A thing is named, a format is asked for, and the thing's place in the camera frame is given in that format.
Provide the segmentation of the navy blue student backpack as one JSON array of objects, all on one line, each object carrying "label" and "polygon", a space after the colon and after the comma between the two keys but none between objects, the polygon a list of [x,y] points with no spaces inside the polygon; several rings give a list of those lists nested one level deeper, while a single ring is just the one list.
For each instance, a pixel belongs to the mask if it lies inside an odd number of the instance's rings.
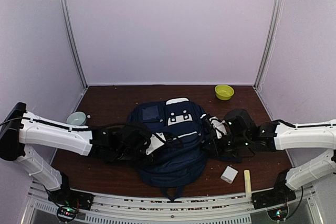
[{"label": "navy blue student backpack", "polygon": [[[214,132],[205,130],[201,116],[207,114],[197,103],[188,98],[149,102],[138,105],[129,115],[129,123],[142,123],[153,133],[170,132],[178,136],[182,148],[164,149],[164,145],[152,155],[154,162],[138,166],[142,181],[160,189],[162,195],[174,202],[183,194],[184,187],[196,181],[210,158],[204,145]],[[240,163],[241,157],[214,158],[220,161]]]}]

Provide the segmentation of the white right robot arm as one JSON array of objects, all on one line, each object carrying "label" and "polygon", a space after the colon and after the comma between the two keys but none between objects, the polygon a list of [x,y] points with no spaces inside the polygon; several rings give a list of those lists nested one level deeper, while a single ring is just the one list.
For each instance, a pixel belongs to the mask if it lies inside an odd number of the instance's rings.
[{"label": "white right robot arm", "polygon": [[295,191],[326,175],[335,173],[335,120],[292,124],[274,120],[256,125],[245,109],[229,111],[223,120],[203,114],[201,121],[214,135],[205,149],[222,158],[247,148],[255,152],[275,152],[293,148],[324,148],[325,152],[303,165],[280,172],[272,189],[252,194],[255,208],[282,204],[296,198]]}]

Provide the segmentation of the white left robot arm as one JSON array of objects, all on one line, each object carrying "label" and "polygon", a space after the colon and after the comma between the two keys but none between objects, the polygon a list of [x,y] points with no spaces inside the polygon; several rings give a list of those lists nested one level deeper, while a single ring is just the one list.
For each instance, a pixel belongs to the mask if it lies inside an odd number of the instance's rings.
[{"label": "white left robot arm", "polygon": [[41,118],[18,102],[1,123],[1,159],[17,162],[38,180],[55,204],[90,204],[92,195],[81,196],[71,190],[69,178],[51,167],[32,147],[43,145],[81,156],[114,161],[140,161],[149,164],[162,147],[181,148],[182,141],[170,133],[155,132],[141,123],[113,123],[88,127],[64,124]]}]

